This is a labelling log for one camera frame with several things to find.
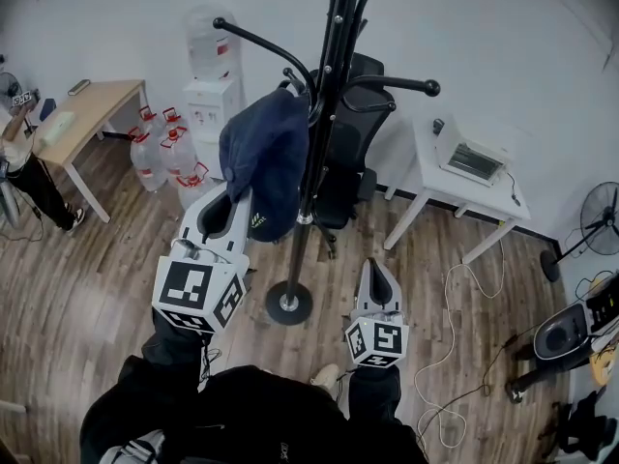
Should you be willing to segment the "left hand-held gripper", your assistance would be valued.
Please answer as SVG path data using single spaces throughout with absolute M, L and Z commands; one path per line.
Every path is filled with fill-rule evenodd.
M 252 194 L 232 202 L 228 214 L 226 184 L 200 196 L 185 211 L 179 236 L 159 258 L 153 308 L 172 326 L 201 334 L 219 334 L 230 323 L 248 292 L 244 278 L 250 259 L 243 254 L 251 220 Z M 190 240 L 207 240 L 226 227 L 226 251 Z

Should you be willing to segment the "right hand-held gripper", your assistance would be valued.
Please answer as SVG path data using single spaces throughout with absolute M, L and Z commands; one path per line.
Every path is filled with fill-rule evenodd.
M 368 258 L 358 281 L 357 309 L 352 310 L 344 331 L 355 365 L 389 368 L 406 357 L 409 327 L 400 311 L 401 299 L 395 276 L 385 265 Z M 389 311 L 374 311 L 374 304 Z

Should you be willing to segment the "navy blue cap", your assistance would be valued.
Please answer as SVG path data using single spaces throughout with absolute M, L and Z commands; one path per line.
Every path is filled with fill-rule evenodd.
M 277 88 L 232 117 L 219 141 L 230 200 L 252 192 L 249 235 L 275 242 L 294 227 L 309 152 L 309 99 Z

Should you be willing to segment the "black coat rack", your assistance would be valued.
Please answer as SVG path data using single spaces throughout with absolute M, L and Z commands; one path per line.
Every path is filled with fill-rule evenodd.
M 310 151 L 306 163 L 299 213 L 293 233 L 288 278 L 273 285 L 265 297 L 270 317 L 285 326 L 295 326 L 309 319 L 312 310 L 310 290 L 299 282 L 310 229 L 313 226 L 313 200 L 318 192 L 320 175 L 327 155 L 337 108 L 347 91 L 355 86 L 375 84 L 416 91 L 430 98 L 441 88 L 434 79 L 414 80 L 386 75 L 364 74 L 350 78 L 356 42 L 361 33 L 364 10 L 369 0 L 329 0 L 327 24 L 317 78 L 294 55 L 254 33 L 219 16 L 213 27 L 260 46 L 286 60 L 302 75 L 309 93 Z

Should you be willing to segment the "person's left forearm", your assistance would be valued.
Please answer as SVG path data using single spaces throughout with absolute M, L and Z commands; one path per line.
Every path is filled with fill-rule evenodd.
M 206 384 L 204 355 L 213 335 L 178 328 L 155 309 L 152 322 L 154 332 L 141 347 L 142 357 L 187 391 L 200 392 Z

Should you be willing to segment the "person's right forearm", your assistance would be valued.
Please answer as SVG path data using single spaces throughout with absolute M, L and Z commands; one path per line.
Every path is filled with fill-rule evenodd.
M 388 368 L 358 367 L 349 380 L 349 420 L 401 424 L 396 417 L 400 398 L 400 373 L 396 365 Z

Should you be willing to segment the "group of clear water jugs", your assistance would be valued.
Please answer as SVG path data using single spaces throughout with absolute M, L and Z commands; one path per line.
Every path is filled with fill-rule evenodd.
M 189 206 L 217 183 L 199 160 L 182 116 L 169 107 L 161 114 L 139 109 L 140 124 L 130 129 L 131 160 L 143 187 L 173 214 Z

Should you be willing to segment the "person's right shoe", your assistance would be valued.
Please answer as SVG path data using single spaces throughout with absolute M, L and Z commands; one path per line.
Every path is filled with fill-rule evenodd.
M 329 363 L 321 367 L 309 380 L 313 386 L 331 391 L 339 378 L 339 367 L 335 363 Z

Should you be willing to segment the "white water dispenser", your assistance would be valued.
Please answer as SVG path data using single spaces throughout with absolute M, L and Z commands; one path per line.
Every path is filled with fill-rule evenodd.
M 194 80 L 183 93 L 197 158 L 208 168 L 211 178 L 222 180 L 220 137 L 227 122 L 244 106 L 241 79 Z

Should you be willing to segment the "white square table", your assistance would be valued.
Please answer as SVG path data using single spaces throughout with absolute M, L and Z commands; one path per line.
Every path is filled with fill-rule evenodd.
M 414 177 L 416 195 L 384 242 L 384 248 L 391 249 L 424 209 L 429 200 L 454 205 L 454 216 L 462 217 L 471 211 L 489 218 L 498 219 L 501 224 L 484 240 L 461 258 L 468 265 L 485 251 L 493 247 L 516 226 L 531 218 L 522 190 L 514 175 L 514 164 L 519 155 L 526 133 L 516 127 L 502 123 L 491 117 L 475 117 L 461 113 L 447 113 L 439 116 L 443 121 L 454 117 L 462 125 L 479 127 L 487 136 L 497 139 L 501 146 L 510 152 L 512 162 L 506 172 L 492 187 L 486 187 L 467 178 L 441 169 L 434 153 L 435 134 L 432 123 L 425 122 L 412 129 L 413 155 L 409 165 L 400 170 L 398 176 L 388 186 L 387 200 L 395 195 L 397 185 L 407 176 Z

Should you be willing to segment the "black mesh office chair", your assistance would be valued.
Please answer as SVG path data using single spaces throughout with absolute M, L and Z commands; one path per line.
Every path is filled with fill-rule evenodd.
M 392 94 L 377 83 L 351 87 L 338 105 L 312 209 L 331 259 L 337 256 L 332 232 L 355 219 L 356 205 L 371 200 L 376 190 L 377 174 L 366 166 L 366 155 L 395 108 Z

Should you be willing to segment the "light wood desk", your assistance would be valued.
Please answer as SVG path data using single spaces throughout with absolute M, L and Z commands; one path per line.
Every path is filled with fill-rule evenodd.
M 134 97 L 139 97 L 142 106 L 148 103 L 143 79 L 95 81 L 64 100 L 41 122 L 35 132 L 36 156 L 42 161 L 62 167 L 104 223 L 110 222 L 110 216 L 79 175 L 74 160 L 91 138 L 103 138 L 105 131 L 114 131 L 112 117 Z M 72 113 L 74 119 L 58 140 L 48 146 L 44 138 L 52 131 L 56 118 L 64 112 Z

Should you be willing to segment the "white toaster oven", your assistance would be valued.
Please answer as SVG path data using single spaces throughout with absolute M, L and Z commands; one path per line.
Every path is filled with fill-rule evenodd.
M 497 139 L 475 126 L 460 125 L 450 117 L 435 134 L 438 166 L 486 187 L 492 187 L 512 162 L 510 152 Z

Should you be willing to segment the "person's black clothed body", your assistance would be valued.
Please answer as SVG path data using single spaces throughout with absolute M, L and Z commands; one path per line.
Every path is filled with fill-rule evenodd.
M 244 365 L 193 392 L 135 356 L 87 412 L 81 464 L 154 430 L 162 464 L 428 464 L 410 426 L 352 422 L 316 386 Z

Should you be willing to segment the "large clear dispenser bottle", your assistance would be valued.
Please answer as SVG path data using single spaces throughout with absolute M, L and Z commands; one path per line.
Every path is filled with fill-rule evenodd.
M 185 14 L 189 64 L 196 80 L 215 81 L 240 74 L 240 41 L 228 31 L 214 27 L 214 20 L 219 17 L 236 23 L 233 14 L 221 5 L 200 5 Z

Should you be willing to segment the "grey round-faced device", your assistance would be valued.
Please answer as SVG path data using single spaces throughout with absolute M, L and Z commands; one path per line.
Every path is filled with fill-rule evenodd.
M 533 339 L 540 361 L 556 361 L 571 355 L 592 353 L 594 334 L 602 327 L 600 314 L 585 303 L 576 302 L 546 319 Z

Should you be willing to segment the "pale green packet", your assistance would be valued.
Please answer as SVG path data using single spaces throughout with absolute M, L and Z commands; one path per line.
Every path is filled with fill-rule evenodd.
M 40 135 L 40 142 L 45 146 L 52 146 L 57 143 L 64 132 L 73 124 L 75 114 L 71 111 L 58 113 L 50 126 Z

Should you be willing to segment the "black standing fan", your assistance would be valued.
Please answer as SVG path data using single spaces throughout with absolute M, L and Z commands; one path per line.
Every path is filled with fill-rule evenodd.
M 545 250 L 540 255 L 542 271 L 550 282 L 559 279 L 559 264 L 578 250 L 602 256 L 619 253 L 619 183 L 594 186 L 582 203 L 578 223 L 579 240 L 559 254 Z

